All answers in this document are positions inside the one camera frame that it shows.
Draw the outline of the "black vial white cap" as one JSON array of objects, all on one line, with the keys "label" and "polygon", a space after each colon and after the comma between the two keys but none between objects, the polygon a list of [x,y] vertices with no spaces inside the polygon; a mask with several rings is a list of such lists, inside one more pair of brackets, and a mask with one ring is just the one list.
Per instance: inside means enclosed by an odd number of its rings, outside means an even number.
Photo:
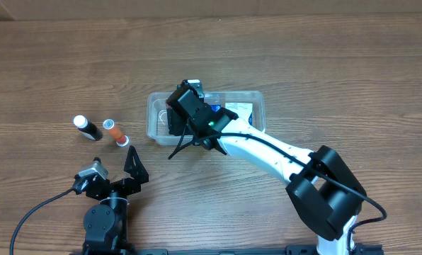
[{"label": "black vial white cap", "polygon": [[103,137],[103,133],[97,128],[95,124],[89,122],[83,115],[77,115],[73,119],[73,124],[78,131],[90,140],[99,141]]}]

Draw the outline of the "orange vial white cap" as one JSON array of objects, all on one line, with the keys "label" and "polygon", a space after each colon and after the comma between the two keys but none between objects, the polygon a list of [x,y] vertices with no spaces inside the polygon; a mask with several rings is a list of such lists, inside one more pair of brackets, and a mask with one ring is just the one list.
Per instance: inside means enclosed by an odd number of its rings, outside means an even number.
[{"label": "orange vial white cap", "polygon": [[110,134],[115,140],[119,147],[125,147],[129,144],[129,138],[126,136],[121,129],[115,124],[112,119],[106,119],[103,121],[103,128]]}]

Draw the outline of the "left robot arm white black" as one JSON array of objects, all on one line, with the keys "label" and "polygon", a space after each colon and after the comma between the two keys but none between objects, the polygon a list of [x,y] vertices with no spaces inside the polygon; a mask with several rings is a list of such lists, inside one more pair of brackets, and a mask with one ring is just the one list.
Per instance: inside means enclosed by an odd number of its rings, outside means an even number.
[{"label": "left robot arm white black", "polygon": [[96,157],[92,165],[74,177],[75,192],[84,192],[98,201],[84,215],[86,235],[82,254],[137,253],[127,240],[127,197],[141,191],[141,185],[149,181],[149,174],[133,146],[129,146],[123,171],[129,176],[110,181],[108,171]]}]

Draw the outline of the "clear plastic container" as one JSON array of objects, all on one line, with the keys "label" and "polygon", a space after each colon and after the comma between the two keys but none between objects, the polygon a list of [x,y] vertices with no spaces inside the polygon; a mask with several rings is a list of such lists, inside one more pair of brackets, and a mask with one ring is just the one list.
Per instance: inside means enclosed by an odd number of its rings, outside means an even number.
[{"label": "clear plastic container", "polygon": [[[192,140],[189,131],[184,130],[181,120],[178,127],[173,127],[172,114],[168,113],[166,100],[169,92],[154,92],[149,95],[147,105],[147,136],[159,145],[176,146],[181,135],[182,143]],[[266,130],[266,109],[263,94],[260,91],[206,91],[204,101],[214,111],[227,108],[245,119],[257,130]]]}]

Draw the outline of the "white medicine box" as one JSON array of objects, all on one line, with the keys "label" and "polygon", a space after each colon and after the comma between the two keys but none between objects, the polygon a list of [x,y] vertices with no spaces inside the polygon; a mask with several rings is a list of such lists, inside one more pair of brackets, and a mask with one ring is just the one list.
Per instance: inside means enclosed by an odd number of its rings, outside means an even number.
[{"label": "white medicine box", "polygon": [[225,103],[225,108],[236,113],[240,118],[253,124],[253,104],[252,103]]}]

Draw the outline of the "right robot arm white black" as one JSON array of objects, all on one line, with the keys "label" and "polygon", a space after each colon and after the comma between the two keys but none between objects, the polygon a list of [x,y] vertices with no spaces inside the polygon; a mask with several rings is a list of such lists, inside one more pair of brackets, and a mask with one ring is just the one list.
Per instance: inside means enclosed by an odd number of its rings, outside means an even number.
[{"label": "right robot arm white black", "polygon": [[281,142],[227,108],[213,110],[189,84],[179,85],[166,104],[194,144],[245,159],[284,183],[300,219],[319,237],[318,254],[355,251],[352,231],[366,192],[335,150]]}]

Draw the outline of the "blue medicine box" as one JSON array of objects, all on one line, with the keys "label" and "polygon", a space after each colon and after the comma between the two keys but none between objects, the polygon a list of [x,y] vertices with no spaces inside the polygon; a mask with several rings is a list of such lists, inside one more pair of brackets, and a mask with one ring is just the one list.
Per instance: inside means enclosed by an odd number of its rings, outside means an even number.
[{"label": "blue medicine box", "polygon": [[213,109],[214,112],[217,112],[221,108],[221,105],[220,104],[212,104],[210,107],[211,107],[211,109]]}]

